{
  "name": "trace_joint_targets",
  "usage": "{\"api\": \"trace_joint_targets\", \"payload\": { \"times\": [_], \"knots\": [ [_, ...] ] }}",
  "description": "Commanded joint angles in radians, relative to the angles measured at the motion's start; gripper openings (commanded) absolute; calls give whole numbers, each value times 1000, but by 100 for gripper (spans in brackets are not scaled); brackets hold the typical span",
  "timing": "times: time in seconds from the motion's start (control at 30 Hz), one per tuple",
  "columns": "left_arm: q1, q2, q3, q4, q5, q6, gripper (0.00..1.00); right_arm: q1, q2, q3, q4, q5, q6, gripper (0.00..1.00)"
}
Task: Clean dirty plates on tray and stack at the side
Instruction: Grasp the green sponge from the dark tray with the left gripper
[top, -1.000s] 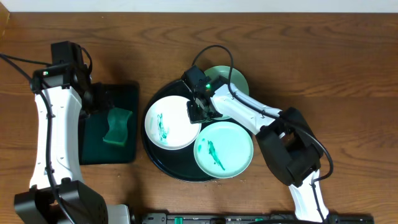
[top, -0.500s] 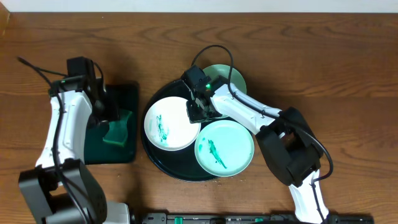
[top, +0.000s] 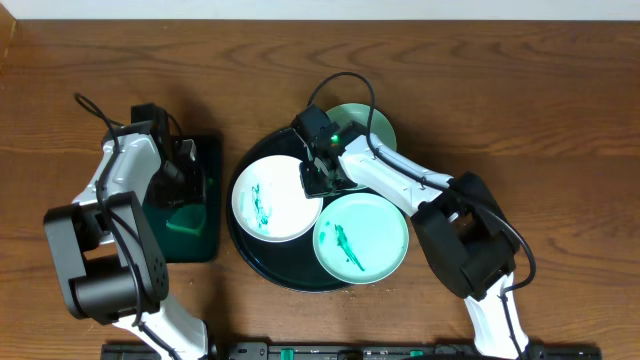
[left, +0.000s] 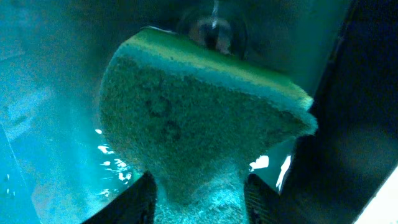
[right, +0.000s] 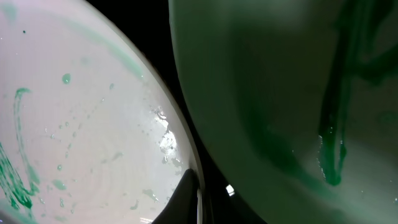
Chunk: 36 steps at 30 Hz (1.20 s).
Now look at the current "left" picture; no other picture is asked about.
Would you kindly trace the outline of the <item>green scrubbing sponge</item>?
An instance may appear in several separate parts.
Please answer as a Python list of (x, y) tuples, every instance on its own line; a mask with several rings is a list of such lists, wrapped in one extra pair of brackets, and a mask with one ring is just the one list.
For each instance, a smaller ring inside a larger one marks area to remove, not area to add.
[(164, 189), (156, 223), (248, 223), (251, 163), (313, 134), (312, 103), (283, 74), (152, 27), (117, 48), (99, 91), (108, 144)]

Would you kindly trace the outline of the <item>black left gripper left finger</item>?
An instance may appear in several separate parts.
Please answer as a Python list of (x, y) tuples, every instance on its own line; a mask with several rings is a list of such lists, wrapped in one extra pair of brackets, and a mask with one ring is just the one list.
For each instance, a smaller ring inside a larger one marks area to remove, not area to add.
[(154, 224), (157, 185), (145, 171), (123, 193), (82, 224)]

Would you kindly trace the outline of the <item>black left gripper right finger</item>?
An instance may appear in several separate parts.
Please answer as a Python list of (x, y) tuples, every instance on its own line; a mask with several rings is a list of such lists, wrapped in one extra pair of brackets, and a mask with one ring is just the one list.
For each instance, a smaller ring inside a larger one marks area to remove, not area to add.
[(244, 203), (249, 224), (279, 223), (279, 195), (256, 174), (244, 181)]

